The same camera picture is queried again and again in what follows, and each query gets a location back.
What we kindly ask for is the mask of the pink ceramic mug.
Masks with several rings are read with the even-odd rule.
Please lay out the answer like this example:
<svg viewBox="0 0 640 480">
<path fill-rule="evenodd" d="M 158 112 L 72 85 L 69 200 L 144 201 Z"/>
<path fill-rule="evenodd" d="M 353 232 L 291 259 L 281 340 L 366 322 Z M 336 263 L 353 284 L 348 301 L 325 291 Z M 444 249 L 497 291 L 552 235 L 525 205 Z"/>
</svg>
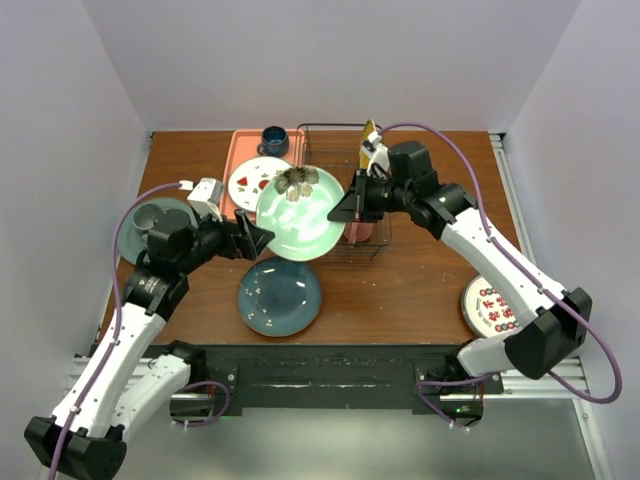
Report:
<svg viewBox="0 0 640 480">
<path fill-rule="evenodd" d="M 374 223 L 348 222 L 345 225 L 343 236 L 348 244 L 366 242 L 371 238 L 374 227 Z"/>
</svg>

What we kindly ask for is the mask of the light green flower plate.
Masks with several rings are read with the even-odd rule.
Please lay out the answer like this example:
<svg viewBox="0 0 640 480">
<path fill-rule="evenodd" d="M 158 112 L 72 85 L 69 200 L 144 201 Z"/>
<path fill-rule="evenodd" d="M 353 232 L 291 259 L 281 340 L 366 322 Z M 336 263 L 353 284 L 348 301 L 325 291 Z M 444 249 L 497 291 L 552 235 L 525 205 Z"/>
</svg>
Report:
<svg viewBox="0 0 640 480">
<path fill-rule="evenodd" d="M 266 185 L 256 206 L 256 225 L 274 234 L 268 249 L 286 260 L 306 262 L 331 251 L 345 224 L 328 215 L 344 195 L 339 181 L 313 166 L 285 169 Z"/>
</svg>

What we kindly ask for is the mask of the yellow woven bamboo plate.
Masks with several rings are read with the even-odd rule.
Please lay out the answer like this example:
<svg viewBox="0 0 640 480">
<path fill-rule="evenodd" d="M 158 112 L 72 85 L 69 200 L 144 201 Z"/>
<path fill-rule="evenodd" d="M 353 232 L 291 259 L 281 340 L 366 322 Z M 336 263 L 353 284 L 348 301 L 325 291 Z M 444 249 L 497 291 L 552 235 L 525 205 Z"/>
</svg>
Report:
<svg viewBox="0 0 640 480">
<path fill-rule="evenodd" d="M 365 170 L 368 175 L 371 174 L 370 164 L 378 155 L 377 146 L 369 141 L 369 137 L 375 133 L 377 133 L 376 123 L 373 119 L 368 119 L 363 127 L 359 149 L 359 168 Z"/>
</svg>

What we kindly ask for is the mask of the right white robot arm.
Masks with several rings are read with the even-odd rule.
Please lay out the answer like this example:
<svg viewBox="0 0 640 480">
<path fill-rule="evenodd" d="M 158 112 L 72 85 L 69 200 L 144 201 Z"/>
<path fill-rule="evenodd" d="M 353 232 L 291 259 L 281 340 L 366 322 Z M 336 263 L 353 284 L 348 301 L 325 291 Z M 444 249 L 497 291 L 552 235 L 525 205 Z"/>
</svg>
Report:
<svg viewBox="0 0 640 480">
<path fill-rule="evenodd" d="M 482 217 L 478 202 L 463 187 L 440 183 L 424 145 L 410 141 L 387 148 L 367 139 L 360 153 L 369 164 L 356 171 L 329 219 L 375 223 L 387 212 L 406 213 L 466 259 L 520 324 L 461 348 L 445 369 L 452 390 L 469 392 L 482 375 L 499 370 L 539 379 L 583 344 L 591 297 L 581 288 L 567 290 L 538 270 Z"/>
</svg>

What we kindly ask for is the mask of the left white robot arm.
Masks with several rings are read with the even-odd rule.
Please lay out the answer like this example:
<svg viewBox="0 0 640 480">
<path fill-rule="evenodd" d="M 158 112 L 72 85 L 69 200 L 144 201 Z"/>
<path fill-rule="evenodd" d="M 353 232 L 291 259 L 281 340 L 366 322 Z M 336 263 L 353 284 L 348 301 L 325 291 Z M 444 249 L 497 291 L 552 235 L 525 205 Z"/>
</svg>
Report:
<svg viewBox="0 0 640 480">
<path fill-rule="evenodd" d="M 84 371 L 50 416 L 26 426 L 25 440 L 51 478 L 113 478 L 132 437 L 173 393 L 207 385 L 205 352 L 180 341 L 136 384 L 129 381 L 188 292 L 190 273 L 216 256 L 254 260 L 274 237 L 243 210 L 234 221 L 207 215 L 192 223 L 181 210 L 158 217 L 134 271 L 115 294 L 108 332 Z"/>
</svg>

